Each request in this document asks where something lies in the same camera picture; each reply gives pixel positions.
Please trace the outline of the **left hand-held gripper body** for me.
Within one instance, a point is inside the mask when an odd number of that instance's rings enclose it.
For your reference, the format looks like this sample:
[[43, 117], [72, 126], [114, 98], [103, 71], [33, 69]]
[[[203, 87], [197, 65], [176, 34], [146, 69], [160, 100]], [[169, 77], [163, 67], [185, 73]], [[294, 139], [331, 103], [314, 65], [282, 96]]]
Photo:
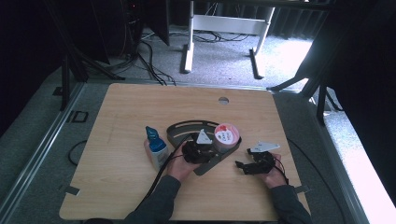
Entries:
[[184, 159], [189, 163], [207, 163], [204, 154], [213, 150], [213, 141], [208, 137], [205, 130], [191, 135], [191, 140], [182, 147]]

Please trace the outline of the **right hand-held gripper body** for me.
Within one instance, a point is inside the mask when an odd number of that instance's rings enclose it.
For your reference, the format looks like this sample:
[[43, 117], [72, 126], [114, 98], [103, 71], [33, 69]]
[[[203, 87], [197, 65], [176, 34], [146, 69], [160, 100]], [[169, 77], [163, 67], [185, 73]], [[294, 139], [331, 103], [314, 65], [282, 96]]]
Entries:
[[275, 166], [275, 158], [273, 157], [271, 150], [280, 148], [279, 144], [268, 143], [259, 141], [253, 148], [252, 151], [257, 154], [252, 157], [254, 163], [251, 167], [252, 174], [268, 174]]

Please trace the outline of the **pink jar with white lid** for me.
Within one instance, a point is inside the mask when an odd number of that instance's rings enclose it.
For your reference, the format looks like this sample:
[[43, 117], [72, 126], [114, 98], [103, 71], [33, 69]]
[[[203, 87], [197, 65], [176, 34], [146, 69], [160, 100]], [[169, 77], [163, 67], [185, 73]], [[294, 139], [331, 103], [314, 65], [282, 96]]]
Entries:
[[239, 131], [230, 123], [221, 123], [215, 128], [214, 145], [221, 153], [225, 153], [235, 147], [239, 138]]

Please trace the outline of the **black metal stand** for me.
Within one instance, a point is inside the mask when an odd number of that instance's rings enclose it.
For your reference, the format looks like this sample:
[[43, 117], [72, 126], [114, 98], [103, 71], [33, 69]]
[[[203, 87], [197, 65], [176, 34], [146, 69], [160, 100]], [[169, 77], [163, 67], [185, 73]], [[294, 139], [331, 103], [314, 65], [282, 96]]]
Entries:
[[113, 80], [124, 80], [124, 77], [120, 77], [104, 68], [102, 65], [85, 55], [80, 51], [73, 43], [70, 34], [68, 33], [61, 15], [57, 12], [57, 8], [53, 0], [42, 0], [46, 10], [48, 11], [50, 18], [55, 26], [56, 33], [59, 38], [56, 39], [60, 46], [60, 49], [64, 52], [62, 60], [62, 104], [61, 111], [64, 111], [66, 107], [71, 103], [71, 92], [70, 92], [70, 75], [69, 71], [73, 72], [75, 79], [78, 82], [86, 82], [89, 75], [85, 69], [84, 63], [92, 66], [95, 70], [104, 74]]
[[295, 84], [304, 78], [307, 78], [308, 81], [304, 84], [303, 90], [301, 91], [301, 95], [305, 98], [312, 97], [313, 94], [318, 91], [318, 104], [317, 104], [317, 112], [316, 118], [320, 125], [324, 126], [324, 109], [326, 103], [326, 97], [328, 96], [328, 77], [329, 77], [329, 64], [325, 63], [324, 65], [318, 65], [313, 63], [302, 63], [296, 75], [274, 87], [267, 88], [268, 91], [281, 91], [287, 88], [288, 86]]

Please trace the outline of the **white desk frame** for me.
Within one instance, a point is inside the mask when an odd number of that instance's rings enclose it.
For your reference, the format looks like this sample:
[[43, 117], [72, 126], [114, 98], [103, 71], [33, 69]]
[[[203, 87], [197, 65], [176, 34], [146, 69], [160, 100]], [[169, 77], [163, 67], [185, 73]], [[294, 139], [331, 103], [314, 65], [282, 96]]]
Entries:
[[264, 70], [259, 66], [259, 59], [262, 58], [262, 47], [267, 37], [275, 9], [275, 7], [269, 7], [265, 17], [261, 20], [209, 16], [196, 14], [194, 12], [194, 2], [190, 1], [189, 42], [186, 47], [186, 57], [183, 71], [189, 73], [192, 70], [194, 53], [193, 35], [195, 31], [257, 35], [260, 39], [258, 41], [257, 47], [249, 50], [249, 57], [252, 63], [254, 77], [256, 79], [264, 78]]

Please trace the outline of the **grey metal floor rail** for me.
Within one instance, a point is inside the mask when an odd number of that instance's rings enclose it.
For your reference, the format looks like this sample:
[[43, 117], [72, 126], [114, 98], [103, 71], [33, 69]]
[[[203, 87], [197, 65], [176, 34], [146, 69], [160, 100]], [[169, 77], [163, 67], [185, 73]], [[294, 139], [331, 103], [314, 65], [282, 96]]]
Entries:
[[29, 188], [36, 172], [49, 153], [53, 142], [64, 126], [66, 119], [70, 115], [83, 87], [84, 83], [76, 84], [75, 88], [71, 92], [71, 96], [69, 102], [66, 104], [66, 107], [57, 114], [44, 137], [39, 142], [39, 145], [35, 148], [32, 157], [20, 172], [20, 175], [13, 184], [10, 192], [7, 194], [7, 197], [0, 204], [0, 222], [6, 223], [7, 219], [12, 216], [16, 207], [19, 205], [21, 198], [23, 197], [25, 191]]

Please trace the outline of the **person's left hand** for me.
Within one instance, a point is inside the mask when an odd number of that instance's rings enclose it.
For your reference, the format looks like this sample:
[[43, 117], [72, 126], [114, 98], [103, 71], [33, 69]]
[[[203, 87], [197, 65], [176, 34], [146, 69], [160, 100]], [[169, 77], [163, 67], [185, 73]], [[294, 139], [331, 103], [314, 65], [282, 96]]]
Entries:
[[191, 172], [199, 167], [199, 164], [186, 162], [182, 154], [182, 147], [178, 148], [174, 157], [167, 165], [167, 174], [183, 182]]

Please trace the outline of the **black floor bracket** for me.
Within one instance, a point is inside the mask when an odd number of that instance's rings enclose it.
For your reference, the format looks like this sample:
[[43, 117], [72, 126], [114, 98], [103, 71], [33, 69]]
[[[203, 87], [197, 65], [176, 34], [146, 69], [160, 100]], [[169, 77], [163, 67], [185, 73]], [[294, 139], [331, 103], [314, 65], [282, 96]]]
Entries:
[[89, 113], [88, 113], [88, 112], [85, 112], [85, 111], [76, 111], [76, 112], [74, 113], [74, 116], [73, 116], [73, 118], [71, 119], [71, 121], [74, 122], [74, 123], [84, 123], [84, 122], [87, 121], [88, 116], [89, 116]]

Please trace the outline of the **person's right hand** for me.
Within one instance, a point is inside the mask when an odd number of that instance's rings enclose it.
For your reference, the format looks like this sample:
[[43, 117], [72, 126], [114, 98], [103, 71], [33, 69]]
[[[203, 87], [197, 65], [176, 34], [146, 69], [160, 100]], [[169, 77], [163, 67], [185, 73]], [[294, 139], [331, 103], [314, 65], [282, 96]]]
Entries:
[[287, 178], [281, 167], [281, 156], [274, 154], [275, 167], [268, 174], [260, 174], [259, 179], [265, 184], [268, 189], [273, 189], [288, 184]]

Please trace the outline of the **black corner shelf tray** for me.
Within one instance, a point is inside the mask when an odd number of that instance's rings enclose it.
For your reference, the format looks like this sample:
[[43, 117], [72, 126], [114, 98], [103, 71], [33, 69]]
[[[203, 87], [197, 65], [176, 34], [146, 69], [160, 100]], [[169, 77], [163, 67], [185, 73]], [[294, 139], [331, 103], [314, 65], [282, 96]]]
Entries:
[[221, 156], [208, 163], [200, 163], [199, 167], [194, 170], [197, 175], [204, 175], [218, 163], [225, 160], [239, 148], [242, 142], [242, 137], [240, 136], [235, 147], [225, 153], [219, 152], [214, 145], [214, 131], [218, 125], [218, 123], [208, 120], [187, 120], [171, 125], [166, 130], [168, 141], [175, 148], [178, 148], [179, 144], [191, 140], [191, 135], [200, 132], [202, 129], [205, 130], [208, 137], [213, 141], [213, 150], [220, 153]]

